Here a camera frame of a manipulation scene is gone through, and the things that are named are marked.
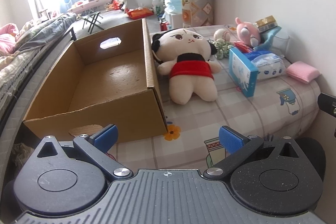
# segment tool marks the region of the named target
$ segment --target metal screw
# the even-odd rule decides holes
[[[125,167],[117,168],[113,171],[113,174],[115,174],[118,177],[125,177],[128,176],[131,173],[131,171]]]
[[[220,176],[221,174],[223,174],[223,170],[218,167],[211,167],[207,170],[207,173],[211,176]]]

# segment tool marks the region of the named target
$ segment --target doll eye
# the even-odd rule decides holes
[[[181,34],[173,35],[173,37],[175,37],[178,40],[181,40],[183,38]]]

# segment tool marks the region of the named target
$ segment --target blue gripper pad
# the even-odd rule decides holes
[[[114,124],[109,124],[89,138],[89,142],[103,153],[109,151],[117,140],[118,128]]]
[[[242,148],[248,141],[248,138],[228,126],[219,129],[219,142],[230,154]]]

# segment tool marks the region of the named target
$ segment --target pink sponge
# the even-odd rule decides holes
[[[320,75],[320,72],[316,68],[301,61],[291,64],[287,68],[286,73],[290,77],[305,84],[310,83],[313,79]]]

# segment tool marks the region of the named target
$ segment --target blue box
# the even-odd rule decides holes
[[[258,68],[237,48],[229,54],[229,74],[246,97],[252,97],[257,82]]]

